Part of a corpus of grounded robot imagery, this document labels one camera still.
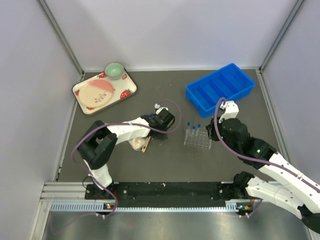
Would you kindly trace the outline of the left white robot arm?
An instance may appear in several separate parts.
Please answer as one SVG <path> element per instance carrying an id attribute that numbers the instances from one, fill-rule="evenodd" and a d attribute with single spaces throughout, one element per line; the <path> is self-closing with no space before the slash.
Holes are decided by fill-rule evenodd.
<path id="1" fill-rule="evenodd" d="M 165 140 L 167 131 L 174 122 L 174 115 L 166 107 L 161 107 L 154 114 L 108 126 L 101 120 L 95 121 L 85 133 L 86 139 L 78 146 L 77 151 L 96 184 L 97 194 L 105 199 L 113 194 L 113 180 L 107 162 L 116 145 L 147 137 Z"/>

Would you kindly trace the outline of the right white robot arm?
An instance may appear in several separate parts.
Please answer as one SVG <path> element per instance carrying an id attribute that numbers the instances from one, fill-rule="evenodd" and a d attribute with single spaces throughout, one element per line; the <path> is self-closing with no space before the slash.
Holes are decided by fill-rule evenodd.
<path id="1" fill-rule="evenodd" d="M 245 164 L 280 183 L 277 187 L 259 177 L 242 172 L 234 179 L 233 192 L 239 198 L 259 198 L 278 206 L 302 221 L 312 231 L 320 231 L 320 185 L 291 165 L 273 146 L 252 137 L 237 118 L 212 117 L 206 126 L 208 137 L 220 141 Z"/>

